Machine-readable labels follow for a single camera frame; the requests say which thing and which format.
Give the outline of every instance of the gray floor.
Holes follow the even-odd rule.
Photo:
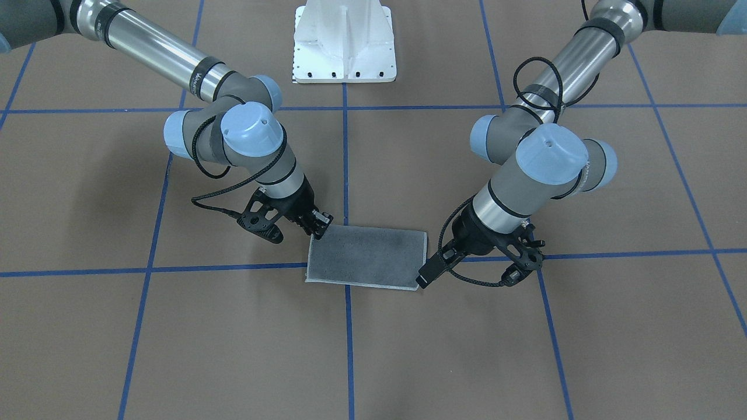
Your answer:
[[[577,1],[387,0],[397,80],[347,87],[290,83],[302,3],[128,5],[280,83],[337,223],[433,252],[496,170],[473,122],[562,48]],[[299,229],[273,246],[193,207],[242,174],[170,158],[164,119],[201,103],[140,64],[73,35],[0,57],[0,419],[744,419],[746,57],[747,37],[642,35],[562,119],[620,170],[533,217],[539,279],[417,292],[304,284]]]

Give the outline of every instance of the white plastic base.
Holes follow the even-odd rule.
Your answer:
[[[380,83],[397,77],[391,10],[379,0],[309,0],[296,9],[293,81]]]

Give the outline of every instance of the blue joint cap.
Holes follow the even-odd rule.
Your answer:
[[[254,75],[253,78],[258,79],[267,88],[267,92],[270,93],[270,100],[273,103],[273,114],[282,106],[282,91],[280,86],[268,75]]]
[[[184,122],[189,111],[177,111],[171,114],[164,124],[164,141],[171,153],[182,158],[192,159],[185,146]]]
[[[542,124],[516,148],[518,166],[531,179],[563,185],[578,177],[589,150],[577,135],[557,124]]]
[[[596,190],[597,188],[602,188],[605,185],[609,184],[610,181],[612,181],[612,178],[617,173],[617,153],[615,153],[615,150],[610,146],[609,144],[603,142],[602,140],[595,140],[590,139],[599,146],[601,146],[602,151],[604,152],[604,159],[605,159],[605,166],[604,166],[604,175],[602,176],[602,180],[599,182],[599,184],[592,188],[591,190],[588,190],[587,192],[591,192]]]
[[[252,158],[267,156],[282,144],[283,132],[270,109],[259,102],[236,105],[220,121],[226,144]]]
[[[747,0],[737,0],[716,30],[717,35],[747,34]]]
[[[0,54],[7,54],[11,49],[10,43],[0,34]]]
[[[488,157],[488,127],[496,118],[497,115],[485,115],[480,117],[479,120],[472,126],[472,131],[469,134],[469,146],[475,155],[491,162]]]

